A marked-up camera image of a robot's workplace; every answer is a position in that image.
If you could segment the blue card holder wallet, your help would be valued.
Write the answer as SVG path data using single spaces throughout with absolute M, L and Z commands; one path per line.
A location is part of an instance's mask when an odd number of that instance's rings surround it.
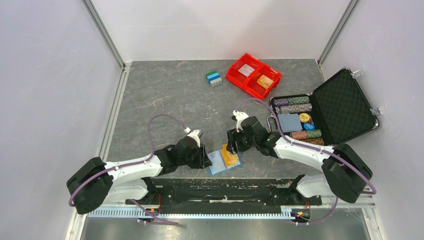
M 211 153 L 208 153 L 207 156 L 209 157 L 210 161 L 212 162 L 212 166 L 209 166 L 209 167 L 206 168 L 208 174 L 210 176 L 217 176 L 217 175 L 219 175 L 223 172 L 227 172 L 231 169 L 241 167 L 243 165 L 242 158 L 240 157 L 239 154 L 235 154 L 235 155 L 238 155 L 240 164 L 235 166 L 235 167 L 227 168 L 224 164 L 224 160 L 223 160 L 222 155 L 221 155 L 221 149 L 213 151 Z

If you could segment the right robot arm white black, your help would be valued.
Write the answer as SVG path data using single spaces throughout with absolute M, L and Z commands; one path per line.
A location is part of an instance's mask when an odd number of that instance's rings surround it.
M 333 195 L 353 204 L 365 194 L 373 176 L 371 169 L 347 144 L 320 146 L 268 131 L 255 116 L 235 112 L 235 128 L 227 131 L 227 150 L 238 154 L 256 149 L 264 156 L 292 160 L 320 171 L 299 175 L 289 186 L 289 199 L 302 204 L 308 198 Z

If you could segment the orange credit card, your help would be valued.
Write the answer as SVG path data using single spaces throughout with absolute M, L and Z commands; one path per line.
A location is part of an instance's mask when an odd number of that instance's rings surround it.
M 222 149 L 220 150 L 220 154 L 222 156 L 223 162 L 227 168 L 232 168 L 238 166 L 240 164 L 240 159 L 237 154 L 232 154 L 227 150 L 228 144 L 225 143 L 222 145 Z
M 256 81 L 262 88 L 269 89 L 271 85 L 274 83 L 274 80 L 264 74 L 260 75 L 260 77 Z

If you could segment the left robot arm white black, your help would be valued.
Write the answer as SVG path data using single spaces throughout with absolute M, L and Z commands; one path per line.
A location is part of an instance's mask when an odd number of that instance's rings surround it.
M 151 204 L 157 198 L 152 178 L 173 173 L 181 166 L 205 169 L 212 164 L 205 145 L 190 136 L 140 158 L 104 162 L 99 156 L 93 157 L 67 180 L 68 204 L 80 215 L 104 203 L 133 199 Z

